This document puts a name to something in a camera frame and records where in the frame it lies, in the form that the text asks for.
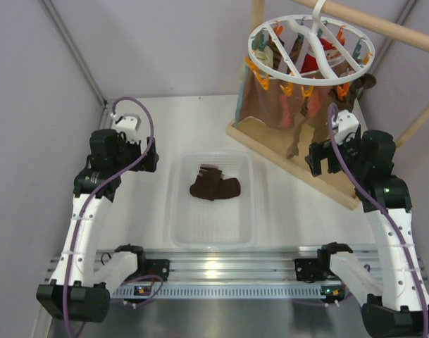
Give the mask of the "orange clothes peg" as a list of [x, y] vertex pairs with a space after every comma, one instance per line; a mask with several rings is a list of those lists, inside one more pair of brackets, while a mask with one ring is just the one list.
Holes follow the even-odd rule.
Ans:
[[280, 88], [281, 88], [281, 90], [285, 96], [291, 97], [292, 92], [293, 92], [293, 83], [292, 82], [288, 82], [286, 86], [280, 85]]

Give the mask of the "dark brown sock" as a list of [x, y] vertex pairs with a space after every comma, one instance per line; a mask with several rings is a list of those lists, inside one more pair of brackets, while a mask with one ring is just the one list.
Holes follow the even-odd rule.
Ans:
[[199, 166], [200, 177], [210, 177], [212, 180], [222, 180], [224, 178], [223, 171], [215, 165], [201, 164]]
[[238, 197], [241, 190], [237, 178], [211, 180], [209, 177], [198, 176], [195, 183], [190, 186], [189, 193], [199, 199], [215, 201]]

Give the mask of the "white round clip hanger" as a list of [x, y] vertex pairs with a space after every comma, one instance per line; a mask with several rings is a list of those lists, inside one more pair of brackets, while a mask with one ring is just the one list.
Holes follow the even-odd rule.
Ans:
[[[284, 15], [261, 23], [250, 33], [246, 57], [261, 74], [298, 85], [345, 88], [365, 75], [375, 60], [372, 41], [358, 28], [339, 20], [338, 15], [322, 16], [326, 4], [326, 1], [316, 1], [310, 15]], [[283, 28], [302, 38], [302, 43], [307, 45], [306, 55], [315, 61], [317, 69], [303, 71], [296, 66], [280, 41]], [[277, 48], [288, 73], [268, 67], [255, 57], [254, 50], [260, 50], [264, 43]]]

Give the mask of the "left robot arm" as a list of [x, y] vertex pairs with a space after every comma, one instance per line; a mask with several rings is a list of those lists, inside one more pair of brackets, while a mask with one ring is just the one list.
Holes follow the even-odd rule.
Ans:
[[95, 259], [122, 174], [156, 171], [155, 139], [147, 137], [147, 147], [142, 150], [124, 132], [102, 129], [92, 133], [89, 145], [85, 166], [74, 179], [73, 213], [58, 264], [50, 280], [36, 292], [51, 317], [67, 323], [102, 322], [112, 293], [125, 281], [142, 279], [148, 271], [144, 249], [137, 245], [119, 246], [99, 270]]

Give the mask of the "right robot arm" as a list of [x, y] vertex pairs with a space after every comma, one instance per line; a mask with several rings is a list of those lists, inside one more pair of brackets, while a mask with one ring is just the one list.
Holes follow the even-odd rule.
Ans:
[[429, 293], [412, 236], [412, 203], [405, 181], [393, 174], [392, 135], [361, 131], [361, 126], [329, 127], [330, 138], [309, 147], [313, 175], [342, 171], [352, 182], [377, 245], [382, 280], [360, 263], [347, 244], [332, 242], [318, 250], [317, 269], [325, 279], [340, 278], [359, 302], [371, 337], [427, 337]]

